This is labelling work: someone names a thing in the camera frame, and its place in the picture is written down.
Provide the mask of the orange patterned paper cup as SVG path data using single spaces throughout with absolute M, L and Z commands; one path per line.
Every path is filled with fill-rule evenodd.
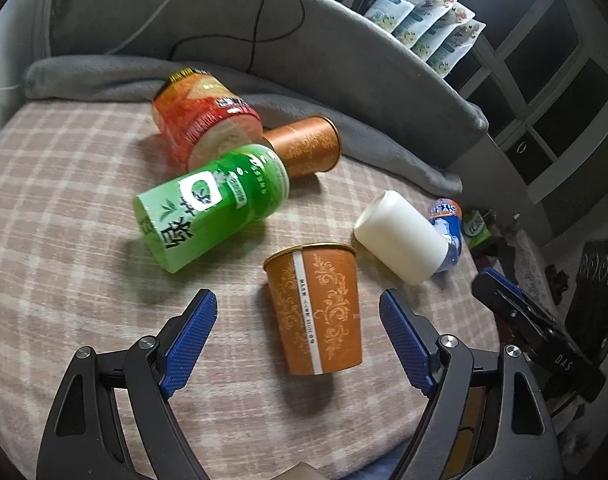
M 292 375 L 331 374 L 362 362 L 354 248 L 294 246 L 268 257 L 264 271 Z

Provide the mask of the green tea paper cup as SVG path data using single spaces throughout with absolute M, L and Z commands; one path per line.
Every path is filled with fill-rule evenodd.
M 139 230 L 159 266 L 175 273 L 273 214 L 290 193 L 283 162 L 267 146 L 235 148 L 133 199 Z

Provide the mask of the red orange noodle cup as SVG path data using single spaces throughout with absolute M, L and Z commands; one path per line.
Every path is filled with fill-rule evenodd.
M 176 165 L 190 172 L 263 136 L 261 117 L 211 73 L 183 68 L 152 100 L 152 118 Z

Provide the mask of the orange patterned cup rear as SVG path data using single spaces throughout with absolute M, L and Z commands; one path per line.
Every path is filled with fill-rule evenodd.
M 342 143 L 336 126 L 323 116 L 266 130 L 263 142 L 274 151 L 290 179 L 328 172 L 342 155 Z

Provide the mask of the plaid checkered table cloth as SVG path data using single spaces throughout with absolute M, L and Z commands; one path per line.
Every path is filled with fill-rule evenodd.
M 424 410 L 379 319 L 397 276 L 359 250 L 362 362 L 321 377 L 287 370 L 265 259 L 349 243 L 377 194 L 418 210 L 421 190 L 341 160 L 293 181 L 289 199 L 176 273 L 141 240 L 133 198 L 173 174 L 144 103 L 31 102 L 0 133 L 0 446 L 33 478 L 52 400 L 74 352 L 130 347 L 208 288 L 216 324 L 171 399 L 215 479 L 268 479 L 299 462 L 340 478 L 410 437 Z

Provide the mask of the green box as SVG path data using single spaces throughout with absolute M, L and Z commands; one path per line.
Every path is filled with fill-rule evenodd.
M 470 249 L 482 244 L 485 240 L 488 240 L 490 231 L 479 210 L 475 209 L 464 214 L 462 220 L 462 234 Z

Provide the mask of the grey blanket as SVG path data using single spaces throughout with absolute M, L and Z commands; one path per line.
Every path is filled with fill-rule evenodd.
M 456 196 L 451 165 L 482 111 L 391 35 L 334 0 L 36 0 L 31 100 L 149 101 L 185 67 L 269 127 L 330 118 L 349 157 Z

